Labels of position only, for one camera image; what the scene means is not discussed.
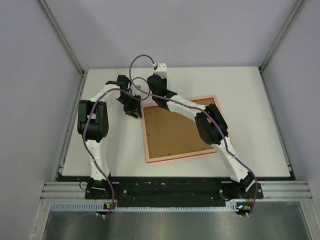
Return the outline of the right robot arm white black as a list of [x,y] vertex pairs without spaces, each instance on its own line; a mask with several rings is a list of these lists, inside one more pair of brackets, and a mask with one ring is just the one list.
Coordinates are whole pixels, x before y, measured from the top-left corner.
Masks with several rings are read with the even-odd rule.
[[211,103],[201,105],[184,99],[167,88],[167,79],[153,74],[147,78],[152,99],[160,108],[180,114],[195,122],[198,134],[203,142],[212,146],[222,159],[235,182],[233,192],[239,198],[245,198],[254,190],[258,195],[258,181],[253,171],[236,155],[228,133],[228,125],[218,107]]

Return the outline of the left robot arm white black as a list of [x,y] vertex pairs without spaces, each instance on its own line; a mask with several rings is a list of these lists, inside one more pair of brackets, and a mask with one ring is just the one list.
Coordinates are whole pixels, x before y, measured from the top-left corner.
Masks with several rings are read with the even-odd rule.
[[95,181],[106,181],[110,169],[103,160],[102,143],[109,131],[108,109],[114,101],[123,105],[126,115],[136,119],[142,117],[141,96],[132,95],[131,81],[118,75],[115,81],[107,81],[96,95],[82,99],[78,104],[77,132],[89,154],[91,174]]

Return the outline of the red picture frame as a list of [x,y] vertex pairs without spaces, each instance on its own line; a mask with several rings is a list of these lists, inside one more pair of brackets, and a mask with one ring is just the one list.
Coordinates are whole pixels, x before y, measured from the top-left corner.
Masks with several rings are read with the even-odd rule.
[[204,143],[196,123],[158,105],[141,107],[142,135],[148,164],[215,154]]

